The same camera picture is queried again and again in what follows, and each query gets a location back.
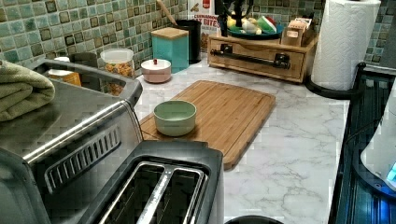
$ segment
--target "paper towel holder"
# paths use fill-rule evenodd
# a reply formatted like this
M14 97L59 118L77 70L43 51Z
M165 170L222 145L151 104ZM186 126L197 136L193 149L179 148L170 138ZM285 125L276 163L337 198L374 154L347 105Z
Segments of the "paper towel holder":
M353 84L352 89L350 90L335 91L321 87L312 81L311 76L308 76L306 78L305 86L307 89L309 89L316 95L335 99L335 100L351 100L355 97L359 97L363 92L363 89L361 87L359 88L359 82L361 81L361 74L363 72L363 69L366 67L366 63L358 63L357 66L358 66L358 71L355 78L355 82Z

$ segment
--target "toaster vent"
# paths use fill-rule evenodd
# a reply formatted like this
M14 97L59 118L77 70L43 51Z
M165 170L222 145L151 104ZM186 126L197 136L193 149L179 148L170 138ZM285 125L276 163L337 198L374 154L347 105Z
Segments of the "toaster vent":
M49 192L68 183L74 177L104 158L120 144L120 128L115 125L95 136L89 143L54 163L45 173Z

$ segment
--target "glass jar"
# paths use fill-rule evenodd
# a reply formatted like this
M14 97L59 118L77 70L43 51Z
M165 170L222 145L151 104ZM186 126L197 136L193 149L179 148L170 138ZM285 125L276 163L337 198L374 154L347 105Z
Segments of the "glass jar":
M123 77L135 79L134 73L134 52L130 49L107 49L100 54L100 57L105 62L105 70L107 72L118 74ZM109 93L118 96L123 90L123 87L108 83Z

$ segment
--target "marble countertop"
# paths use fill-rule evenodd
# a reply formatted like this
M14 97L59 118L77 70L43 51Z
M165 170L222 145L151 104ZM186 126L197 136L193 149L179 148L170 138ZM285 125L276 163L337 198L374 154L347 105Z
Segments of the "marble countertop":
M305 85L200 63L163 84L138 77L142 119L197 80L211 80L273 94L276 106L241 161L224 172L224 221L258 215L284 224L327 223L347 120L348 101L315 95Z

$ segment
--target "paper towel roll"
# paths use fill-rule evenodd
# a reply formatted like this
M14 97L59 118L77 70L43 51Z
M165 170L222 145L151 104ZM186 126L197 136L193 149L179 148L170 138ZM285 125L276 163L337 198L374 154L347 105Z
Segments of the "paper towel roll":
M326 1L312 70L314 83L335 91L352 88L380 4L377 0Z

